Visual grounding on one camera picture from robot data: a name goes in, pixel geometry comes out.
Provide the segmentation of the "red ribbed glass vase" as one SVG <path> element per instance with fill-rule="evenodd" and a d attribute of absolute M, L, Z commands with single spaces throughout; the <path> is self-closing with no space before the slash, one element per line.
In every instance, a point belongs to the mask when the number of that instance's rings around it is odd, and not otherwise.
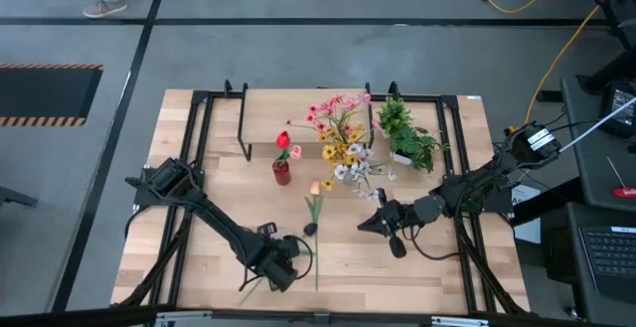
<path fill-rule="evenodd" d="M 291 182 L 290 167 L 286 160 L 274 161 L 272 163 L 272 172 L 278 185 L 285 186 Z"/>

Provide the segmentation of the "yellow artificial flower bunch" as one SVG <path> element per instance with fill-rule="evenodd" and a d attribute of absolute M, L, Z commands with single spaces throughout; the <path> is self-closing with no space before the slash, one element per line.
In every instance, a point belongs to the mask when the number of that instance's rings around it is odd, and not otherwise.
<path fill-rule="evenodd" d="M 329 127 L 319 135 L 319 141 L 324 143 L 321 156 L 330 169 L 328 178 L 320 182 L 323 189 L 331 191 L 337 183 L 340 183 L 333 177 L 337 157 L 343 154 L 350 145 L 359 143 L 363 128 L 363 125 L 350 126 L 346 124 L 342 130 L 337 127 Z"/>

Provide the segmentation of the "dark grey desk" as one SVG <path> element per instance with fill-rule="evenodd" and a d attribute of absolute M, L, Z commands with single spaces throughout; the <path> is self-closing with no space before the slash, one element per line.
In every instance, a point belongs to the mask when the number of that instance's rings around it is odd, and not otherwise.
<path fill-rule="evenodd" d="M 542 217 L 542 246 L 548 277 L 568 284 L 574 305 L 567 312 L 590 323 L 636 327 L 636 304 L 600 295 L 594 287 L 579 238 L 580 227 L 636 227 L 636 213 L 578 203 Z"/>
<path fill-rule="evenodd" d="M 570 135 L 575 139 L 599 120 L 602 97 L 583 91 L 576 78 L 562 79 L 560 85 Z M 627 187 L 636 188 L 636 153 L 628 151 L 629 145 L 628 140 L 596 128 L 571 147 L 587 205 L 636 212 L 636 198 L 613 195 L 622 185 L 607 161 L 610 158 Z"/>

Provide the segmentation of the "black metal table frame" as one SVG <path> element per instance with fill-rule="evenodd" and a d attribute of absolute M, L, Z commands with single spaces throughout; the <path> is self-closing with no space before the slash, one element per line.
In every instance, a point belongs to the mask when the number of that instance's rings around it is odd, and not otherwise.
<path fill-rule="evenodd" d="M 247 161 L 238 142 L 242 93 L 214 101 L 203 155 L 204 189 L 209 198 L 238 224 L 255 228 L 275 222 L 281 235 L 300 234 L 309 222 L 305 197 L 314 181 L 325 180 L 322 147 L 302 147 L 302 157 L 289 159 L 291 182 L 280 186 L 272 163 L 276 144 L 253 145 Z M 447 135 L 451 150 L 433 157 L 431 173 L 396 165 L 397 178 L 371 179 L 372 187 L 409 203 L 439 186 L 447 171 L 477 168 L 492 158 L 493 147 L 482 99 L 458 95 L 445 103 L 421 97 L 410 105 L 417 126 L 433 136 Z M 228 243 L 212 228 L 195 220 L 190 228 L 177 294 L 181 308 L 234 311 L 316 313 L 390 313 L 463 315 L 470 305 L 483 308 L 485 293 L 477 268 L 458 257 L 452 220 L 441 217 L 406 244 L 406 256 L 395 258 L 386 238 L 357 229 L 376 210 L 345 184 L 325 191 L 319 218 L 319 290 L 314 272 L 286 292 L 263 285 L 245 305 L 239 286 L 243 267 Z"/>

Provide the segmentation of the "peach artificial tulip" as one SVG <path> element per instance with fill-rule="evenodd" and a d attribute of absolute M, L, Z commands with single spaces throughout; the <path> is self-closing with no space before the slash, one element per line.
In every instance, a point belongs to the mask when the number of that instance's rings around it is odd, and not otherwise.
<path fill-rule="evenodd" d="M 319 244 L 318 244 L 318 226 L 319 218 L 322 210 L 323 196 L 321 193 L 321 183 L 314 181 L 310 186 L 310 196 L 304 198 L 310 214 L 310 223 L 304 228 L 304 234 L 313 238 L 313 261 L 314 261 L 314 288 L 319 290 Z"/>

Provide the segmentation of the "white paper sheet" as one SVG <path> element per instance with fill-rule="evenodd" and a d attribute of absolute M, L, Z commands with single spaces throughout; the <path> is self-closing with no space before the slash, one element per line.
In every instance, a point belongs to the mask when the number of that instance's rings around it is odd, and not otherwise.
<path fill-rule="evenodd" d="M 527 200 L 535 198 L 540 193 L 541 191 L 538 189 L 525 185 L 518 185 L 512 190 L 512 204 L 516 206 Z M 537 245 L 541 243 L 541 219 L 535 219 L 529 223 L 516 226 L 514 231 L 516 238 L 519 240 Z"/>

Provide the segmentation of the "green plant in white pot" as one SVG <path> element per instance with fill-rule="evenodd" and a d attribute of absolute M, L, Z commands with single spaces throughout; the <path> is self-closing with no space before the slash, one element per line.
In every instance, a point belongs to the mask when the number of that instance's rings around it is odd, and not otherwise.
<path fill-rule="evenodd" d="M 379 127 L 388 136 L 391 153 L 411 161 L 415 170 L 431 173 L 434 169 L 433 155 L 449 149 L 438 142 L 428 131 L 413 125 L 410 110 L 402 98 L 388 97 L 378 111 Z"/>

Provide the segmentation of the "laptop keyboard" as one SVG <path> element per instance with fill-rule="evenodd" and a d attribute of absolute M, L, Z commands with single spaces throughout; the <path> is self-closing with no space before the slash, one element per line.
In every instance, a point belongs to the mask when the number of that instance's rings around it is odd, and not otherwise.
<path fill-rule="evenodd" d="M 580 227 L 579 238 L 595 290 L 636 304 L 636 227 Z"/>

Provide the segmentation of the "red artificial tulip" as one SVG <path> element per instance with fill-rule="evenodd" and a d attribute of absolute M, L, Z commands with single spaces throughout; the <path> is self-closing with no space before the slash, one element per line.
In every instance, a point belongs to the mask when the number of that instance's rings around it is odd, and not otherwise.
<path fill-rule="evenodd" d="M 275 140 L 276 146 L 281 150 L 280 155 L 275 159 L 276 162 L 286 162 L 289 159 L 291 139 L 287 131 L 278 134 Z"/>

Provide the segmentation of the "white artificial flower bunch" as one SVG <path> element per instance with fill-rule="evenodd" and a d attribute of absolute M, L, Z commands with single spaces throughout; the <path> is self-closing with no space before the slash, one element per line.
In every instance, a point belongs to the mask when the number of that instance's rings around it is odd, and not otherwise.
<path fill-rule="evenodd" d="M 343 154 L 337 157 L 333 169 L 333 177 L 340 183 L 349 185 L 353 193 L 359 198 L 370 201 L 379 199 L 379 189 L 373 188 L 373 177 L 385 177 L 389 181 L 397 178 L 392 166 L 388 162 L 373 160 L 374 151 L 364 145 L 354 143 Z"/>

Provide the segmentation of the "pink artificial flower bunch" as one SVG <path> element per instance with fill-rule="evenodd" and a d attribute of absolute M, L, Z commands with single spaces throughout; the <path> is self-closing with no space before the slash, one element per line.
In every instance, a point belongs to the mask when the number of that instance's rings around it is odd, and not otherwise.
<path fill-rule="evenodd" d="M 289 127 L 309 129 L 318 134 L 319 142 L 369 144 L 374 139 L 372 96 L 337 93 L 326 101 L 311 104 L 300 122 L 288 119 Z"/>

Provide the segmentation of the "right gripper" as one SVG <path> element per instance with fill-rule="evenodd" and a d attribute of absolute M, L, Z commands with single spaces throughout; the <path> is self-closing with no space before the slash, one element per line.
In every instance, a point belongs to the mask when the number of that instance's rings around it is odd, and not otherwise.
<path fill-rule="evenodd" d="M 382 204 L 379 212 L 379 215 L 373 214 L 359 223 L 357 229 L 361 232 L 385 236 L 387 230 L 384 225 L 390 228 L 406 228 L 417 224 L 413 204 L 402 204 L 397 200 L 390 200 Z"/>

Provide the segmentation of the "black artificial tulip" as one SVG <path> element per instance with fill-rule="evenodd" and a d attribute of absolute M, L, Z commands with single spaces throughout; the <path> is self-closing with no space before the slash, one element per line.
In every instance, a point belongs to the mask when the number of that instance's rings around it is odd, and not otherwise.
<path fill-rule="evenodd" d="M 318 245 L 311 245 L 317 224 L 309 223 L 301 235 L 276 237 L 274 222 L 257 231 L 245 230 L 238 245 L 237 259 L 244 267 L 238 291 L 243 294 L 239 306 L 264 285 L 269 292 L 286 292 L 297 281 L 305 279 L 318 267 Z"/>

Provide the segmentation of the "black furniture foot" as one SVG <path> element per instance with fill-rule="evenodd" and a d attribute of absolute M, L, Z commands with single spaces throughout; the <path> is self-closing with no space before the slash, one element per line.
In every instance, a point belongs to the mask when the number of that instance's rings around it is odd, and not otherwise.
<path fill-rule="evenodd" d="M 36 207 L 38 200 L 14 190 L 0 187 L 0 208 L 5 203 L 16 203 L 26 207 Z"/>

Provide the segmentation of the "black tablet device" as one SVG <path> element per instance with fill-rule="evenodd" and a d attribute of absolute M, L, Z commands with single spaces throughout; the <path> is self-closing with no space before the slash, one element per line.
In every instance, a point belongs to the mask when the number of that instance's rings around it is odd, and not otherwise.
<path fill-rule="evenodd" d="M 612 117 L 600 125 L 600 129 L 619 136 L 630 138 L 636 135 L 636 101 L 621 108 L 624 104 L 636 97 L 636 82 L 613 81 L 605 89 L 603 95 L 600 117 L 617 111 Z"/>

